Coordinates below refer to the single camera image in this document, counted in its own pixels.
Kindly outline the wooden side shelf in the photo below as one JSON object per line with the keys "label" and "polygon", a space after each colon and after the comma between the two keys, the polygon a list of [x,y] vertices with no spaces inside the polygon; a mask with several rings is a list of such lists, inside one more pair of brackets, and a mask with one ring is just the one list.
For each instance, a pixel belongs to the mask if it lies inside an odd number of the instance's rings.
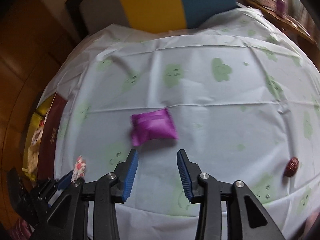
{"label": "wooden side shelf", "polygon": [[279,29],[294,33],[312,45],[317,45],[319,31],[304,5],[299,0],[296,0],[296,8],[293,13],[290,13],[290,0],[284,1],[286,10],[281,17],[276,14],[276,0],[244,0],[244,3],[259,9],[265,18],[274,23]]}

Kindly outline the purple snack pouch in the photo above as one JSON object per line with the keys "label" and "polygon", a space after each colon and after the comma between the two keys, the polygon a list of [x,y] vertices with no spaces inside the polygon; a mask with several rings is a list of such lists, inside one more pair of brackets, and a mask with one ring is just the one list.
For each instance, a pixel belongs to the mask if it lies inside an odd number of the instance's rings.
{"label": "purple snack pouch", "polygon": [[174,121],[167,108],[131,116],[131,141],[140,146],[149,140],[178,139]]}

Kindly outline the maroon gold gift box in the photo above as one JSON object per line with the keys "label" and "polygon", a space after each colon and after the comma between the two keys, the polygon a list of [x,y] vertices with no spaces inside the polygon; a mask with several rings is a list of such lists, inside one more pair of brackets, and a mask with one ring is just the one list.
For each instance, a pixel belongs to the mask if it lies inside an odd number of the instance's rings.
{"label": "maroon gold gift box", "polygon": [[67,100],[54,93],[33,113],[25,140],[22,171],[35,183],[52,178],[61,116]]}

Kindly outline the purple box on shelf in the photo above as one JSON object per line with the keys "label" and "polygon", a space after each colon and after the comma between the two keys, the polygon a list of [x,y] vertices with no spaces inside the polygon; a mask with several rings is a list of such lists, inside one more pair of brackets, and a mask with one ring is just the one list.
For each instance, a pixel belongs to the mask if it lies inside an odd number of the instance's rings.
{"label": "purple box on shelf", "polygon": [[276,0],[276,14],[281,17],[285,14],[286,3],[284,0]]}

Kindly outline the white green-patterned tablecloth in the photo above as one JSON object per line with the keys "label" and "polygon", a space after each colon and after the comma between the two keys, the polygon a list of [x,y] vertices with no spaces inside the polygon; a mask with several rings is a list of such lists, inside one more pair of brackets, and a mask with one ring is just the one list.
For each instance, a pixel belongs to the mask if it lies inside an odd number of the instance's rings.
{"label": "white green-patterned tablecloth", "polygon": [[199,206],[184,196],[180,149],[217,180],[244,181],[286,239],[319,208],[319,71],[255,9],[163,34],[110,25],[71,52],[42,98],[53,93],[67,100],[56,178],[79,156],[86,181],[113,171],[133,147],[133,114],[167,108],[174,121],[177,140],[137,148],[131,196],[117,206],[121,239],[194,239]]}

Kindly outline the white pink floral snack bar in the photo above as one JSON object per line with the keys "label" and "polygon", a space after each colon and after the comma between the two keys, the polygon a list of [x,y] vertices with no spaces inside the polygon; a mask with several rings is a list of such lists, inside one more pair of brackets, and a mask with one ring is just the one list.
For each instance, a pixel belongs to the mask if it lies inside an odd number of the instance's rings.
{"label": "white pink floral snack bar", "polygon": [[75,181],[79,178],[84,179],[85,172],[86,172],[86,161],[82,156],[79,156],[74,165],[71,181]]}

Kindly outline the grey yellow blue sofa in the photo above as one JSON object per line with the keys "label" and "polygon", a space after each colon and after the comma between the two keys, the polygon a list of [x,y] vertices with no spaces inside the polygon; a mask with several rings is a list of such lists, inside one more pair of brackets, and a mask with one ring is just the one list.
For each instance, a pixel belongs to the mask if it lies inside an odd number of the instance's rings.
{"label": "grey yellow blue sofa", "polygon": [[82,0],[90,34],[118,24],[148,33],[198,28],[210,17],[237,7],[236,0]]}

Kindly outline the dark red wrapped candy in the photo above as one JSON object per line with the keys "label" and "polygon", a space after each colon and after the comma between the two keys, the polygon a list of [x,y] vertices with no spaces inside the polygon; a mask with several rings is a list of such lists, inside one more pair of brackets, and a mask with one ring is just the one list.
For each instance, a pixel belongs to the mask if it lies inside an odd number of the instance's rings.
{"label": "dark red wrapped candy", "polygon": [[294,176],[299,168],[299,159],[297,157],[293,157],[290,159],[290,161],[287,163],[287,166],[285,167],[284,176],[285,177],[292,177]]}

